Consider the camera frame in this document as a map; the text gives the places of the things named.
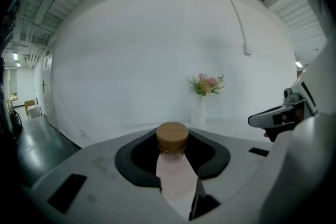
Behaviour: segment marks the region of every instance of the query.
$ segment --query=jar lid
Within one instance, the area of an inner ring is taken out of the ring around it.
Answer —
[[[179,122],[166,122],[156,130],[160,149],[167,152],[181,152],[187,145],[188,128]]]

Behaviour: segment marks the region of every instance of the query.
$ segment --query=fluorescent light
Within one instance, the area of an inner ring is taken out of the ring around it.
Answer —
[[[38,11],[36,13],[34,24],[40,25],[42,23],[44,16],[46,16],[54,1],[55,0],[42,0],[40,8],[38,8]]]

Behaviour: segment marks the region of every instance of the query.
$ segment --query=gray floor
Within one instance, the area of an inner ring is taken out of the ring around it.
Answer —
[[[26,120],[17,147],[22,184],[31,187],[78,150],[79,147],[48,123],[47,117]]]

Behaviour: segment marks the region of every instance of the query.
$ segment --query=white wall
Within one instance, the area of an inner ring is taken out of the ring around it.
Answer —
[[[200,72],[225,74],[221,94],[206,97],[209,119],[246,120],[281,104],[296,79],[285,27],[259,1],[234,1],[250,57],[229,0],[82,4],[55,41],[51,88],[61,131],[83,146],[132,126],[188,120],[186,77]]]
[[[43,114],[46,114],[46,108],[44,105],[44,96],[43,96],[43,61],[44,58],[40,57],[37,61],[37,64],[34,69],[34,98],[37,98],[38,104],[41,106],[41,110]]]
[[[5,74],[4,74],[4,100],[5,102],[10,99],[9,96],[9,69],[5,69]]]
[[[15,106],[34,99],[34,72],[28,68],[17,69],[17,98]]]
[[[11,93],[17,93],[17,69],[9,69],[9,81],[8,81],[9,95]]]

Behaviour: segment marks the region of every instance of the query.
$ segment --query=pink liquid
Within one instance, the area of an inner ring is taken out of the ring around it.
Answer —
[[[185,220],[189,220],[197,175],[188,159],[184,154],[160,154],[156,175],[161,179],[162,196]]]

